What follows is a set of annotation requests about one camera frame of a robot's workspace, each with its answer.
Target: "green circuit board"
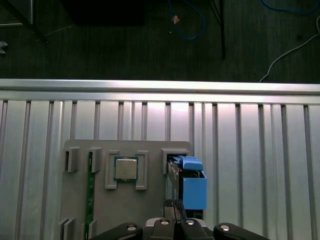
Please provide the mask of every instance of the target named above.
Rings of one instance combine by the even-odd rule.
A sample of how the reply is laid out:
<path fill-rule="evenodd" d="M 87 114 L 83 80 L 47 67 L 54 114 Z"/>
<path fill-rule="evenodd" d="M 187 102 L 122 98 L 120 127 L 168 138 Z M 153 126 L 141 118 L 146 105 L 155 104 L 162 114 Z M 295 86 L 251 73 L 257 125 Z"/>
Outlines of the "green circuit board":
<path fill-rule="evenodd" d="M 89 224 L 94 220 L 95 174 L 92 173 L 93 153 L 88 154 L 88 173 L 84 217 L 84 240 L 89 239 Z"/>

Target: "black table leg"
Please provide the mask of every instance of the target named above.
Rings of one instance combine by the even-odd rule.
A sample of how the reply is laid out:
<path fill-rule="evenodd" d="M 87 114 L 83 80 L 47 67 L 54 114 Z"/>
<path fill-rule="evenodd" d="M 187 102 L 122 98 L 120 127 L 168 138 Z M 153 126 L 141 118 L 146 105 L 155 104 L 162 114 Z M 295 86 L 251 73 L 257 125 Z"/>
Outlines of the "black table leg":
<path fill-rule="evenodd" d="M 224 0 L 219 0 L 222 59 L 226 59 Z"/>
<path fill-rule="evenodd" d="M 18 19 L 26 28 L 32 30 L 37 38 L 43 43 L 47 43 L 48 39 L 43 35 L 37 27 L 30 23 L 8 0 L 0 0 L 0 5 L 3 6 L 10 14 Z"/>

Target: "white cable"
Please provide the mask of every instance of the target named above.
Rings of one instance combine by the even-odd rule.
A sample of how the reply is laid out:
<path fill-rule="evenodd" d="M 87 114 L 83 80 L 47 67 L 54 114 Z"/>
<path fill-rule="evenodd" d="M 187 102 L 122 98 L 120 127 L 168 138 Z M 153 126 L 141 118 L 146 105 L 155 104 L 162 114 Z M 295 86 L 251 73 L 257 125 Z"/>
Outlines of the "white cable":
<path fill-rule="evenodd" d="M 72 25 L 70 25 L 70 26 L 66 26 L 66 27 L 60 28 L 60 29 L 58 29 L 58 30 L 51 31 L 51 32 L 47 33 L 47 34 L 44 35 L 44 36 L 47 37 L 47 36 L 49 36 L 49 35 L 51 35 L 51 34 L 60 32 L 60 31 L 62 31 L 62 30 L 72 28 L 72 27 L 74 27 L 75 25 L 76 25 L 76 24 L 72 24 Z"/>
<path fill-rule="evenodd" d="M 318 18 L 317 18 L 316 21 L 315 21 L 316 29 L 318 30 L 318 34 L 314 35 L 313 37 L 311 37 L 311 38 L 310 38 L 308 41 L 306 41 L 305 43 L 303 43 L 303 44 L 301 44 L 300 46 L 297 46 L 297 47 L 295 47 L 295 48 L 287 51 L 286 53 L 284 53 L 284 54 L 282 54 L 280 57 L 278 57 L 276 60 L 274 60 L 274 61 L 271 63 L 268 72 L 266 73 L 266 75 L 265 75 L 263 78 L 260 79 L 259 83 L 261 83 L 266 77 L 268 77 L 271 68 L 273 67 L 273 65 L 274 65 L 278 60 L 280 60 L 281 58 L 285 57 L 286 55 L 294 52 L 295 50 L 298 50 L 298 49 L 302 48 L 304 45 L 306 45 L 307 43 L 309 43 L 312 39 L 320 36 L 319 19 L 320 19 L 320 15 L 318 16 Z"/>

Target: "cpu processor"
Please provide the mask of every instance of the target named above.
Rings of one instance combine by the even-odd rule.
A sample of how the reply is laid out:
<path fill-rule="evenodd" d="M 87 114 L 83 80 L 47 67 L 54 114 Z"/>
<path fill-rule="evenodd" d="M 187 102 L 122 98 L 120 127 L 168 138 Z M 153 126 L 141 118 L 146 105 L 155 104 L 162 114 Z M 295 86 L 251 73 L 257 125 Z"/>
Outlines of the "cpu processor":
<path fill-rule="evenodd" d="M 138 158 L 122 157 L 114 158 L 114 180 L 121 181 L 137 181 L 138 179 Z"/>

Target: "metal extrusion panel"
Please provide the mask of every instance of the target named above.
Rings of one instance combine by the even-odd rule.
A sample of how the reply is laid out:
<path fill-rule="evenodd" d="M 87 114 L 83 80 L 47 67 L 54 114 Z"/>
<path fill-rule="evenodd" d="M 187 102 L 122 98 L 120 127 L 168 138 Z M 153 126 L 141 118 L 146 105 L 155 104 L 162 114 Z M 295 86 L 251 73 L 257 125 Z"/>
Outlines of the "metal extrusion panel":
<path fill-rule="evenodd" d="M 210 228 L 320 240 L 319 86 L 157 84 L 0 79 L 0 239 L 59 239 L 62 146 L 102 139 L 189 141 Z"/>

